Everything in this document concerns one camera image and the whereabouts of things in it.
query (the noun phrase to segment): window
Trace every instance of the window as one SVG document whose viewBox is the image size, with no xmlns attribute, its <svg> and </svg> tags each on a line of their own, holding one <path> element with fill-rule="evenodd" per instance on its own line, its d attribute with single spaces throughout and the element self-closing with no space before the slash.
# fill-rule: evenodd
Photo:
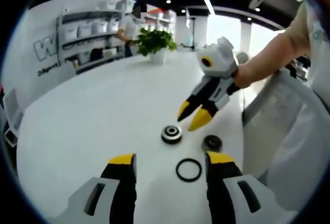
<svg viewBox="0 0 330 224">
<path fill-rule="evenodd" d="M 250 40 L 250 56 L 256 56 L 263 48 L 277 36 L 275 31 L 258 24 L 252 24 Z"/>
<path fill-rule="evenodd" d="M 206 44 L 217 43 L 220 37 L 226 37 L 234 46 L 234 51 L 238 51 L 241 42 L 241 21 L 220 15 L 210 15 L 207 20 Z"/>
</svg>

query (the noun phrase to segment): white flower pot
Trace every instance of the white flower pot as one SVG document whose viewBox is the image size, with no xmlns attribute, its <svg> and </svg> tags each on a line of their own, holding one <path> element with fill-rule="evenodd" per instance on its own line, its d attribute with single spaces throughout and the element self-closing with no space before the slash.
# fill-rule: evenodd
<svg viewBox="0 0 330 224">
<path fill-rule="evenodd" d="M 163 65 L 166 60 L 167 49 L 161 49 L 160 51 L 150 54 L 150 61 L 154 64 Z"/>
</svg>

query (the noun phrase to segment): person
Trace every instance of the person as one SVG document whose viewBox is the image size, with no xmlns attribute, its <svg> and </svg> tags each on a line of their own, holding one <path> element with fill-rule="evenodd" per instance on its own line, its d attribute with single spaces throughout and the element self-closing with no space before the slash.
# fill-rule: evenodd
<svg viewBox="0 0 330 224">
<path fill-rule="evenodd" d="M 246 88 L 267 78 L 295 58 L 308 55 L 311 67 L 307 85 L 330 106 L 330 44 L 312 7 L 302 2 L 290 26 L 259 54 L 238 66 L 235 84 Z M 262 175 L 287 210 L 300 210 L 312 196 L 330 157 L 330 137 L 317 132 L 317 118 L 303 105 L 290 132 L 282 141 L 273 162 Z"/>
<path fill-rule="evenodd" d="M 137 38 L 142 24 L 145 23 L 147 6 L 141 2 L 135 2 L 131 14 L 125 16 L 119 23 L 118 37 L 125 42 L 125 57 L 132 56 L 131 47 L 135 46 L 134 39 Z"/>
</svg>

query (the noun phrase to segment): black rubber o-ring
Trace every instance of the black rubber o-ring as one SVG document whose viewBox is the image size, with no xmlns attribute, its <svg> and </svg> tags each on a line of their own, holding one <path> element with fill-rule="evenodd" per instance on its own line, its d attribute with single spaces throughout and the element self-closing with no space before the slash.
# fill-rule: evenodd
<svg viewBox="0 0 330 224">
<path fill-rule="evenodd" d="M 182 176 L 180 175 L 180 173 L 179 173 L 179 167 L 180 167 L 180 165 L 182 165 L 184 162 L 192 162 L 192 163 L 194 163 L 194 164 L 196 164 L 196 165 L 198 166 L 198 168 L 199 168 L 199 172 L 198 172 L 198 175 L 197 175 L 196 177 L 191 178 L 191 179 L 186 179 L 186 178 L 184 178 L 184 177 L 182 177 Z M 192 158 L 184 158 L 182 161 L 180 161 L 180 162 L 177 164 L 175 171 L 176 171 L 176 175 L 179 177 L 179 179 L 181 179 L 181 180 L 184 181 L 184 182 L 191 183 L 191 182 L 194 182 L 194 181 L 196 181 L 197 179 L 199 179 L 199 178 L 201 177 L 201 175 L 202 175 L 202 165 L 201 165 L 201 163 L 199 163 L 199 162 L 198 162 L 197 160 L 195 160 L 195 159 L 192 159 Z"/>
</svg>

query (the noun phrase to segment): white shirt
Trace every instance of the white shirt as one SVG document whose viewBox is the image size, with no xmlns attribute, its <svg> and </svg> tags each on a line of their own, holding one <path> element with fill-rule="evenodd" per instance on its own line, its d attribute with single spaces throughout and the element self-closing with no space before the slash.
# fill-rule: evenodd
<svg viewBox="0 0 330 224">
<path fill-rule="evenodd" d="M 124 30 L 124 36 L 128 39 L 136 39 L 140 34 L 140 29 L 145 23 L 144 19 L 138 19 L 133 14 L 123 17 L 119 22 L 119 29 Z"/>
<path fill-rule="evenodd" d="M 311 68 L 307 85 L 330 106 L 330 44 L 307 6 Z M 330 158 L 330 130 L 303 105 L 268 169 L 267 186 L 287 210 L 300 210 L 315 192 Z"/>
</svg>

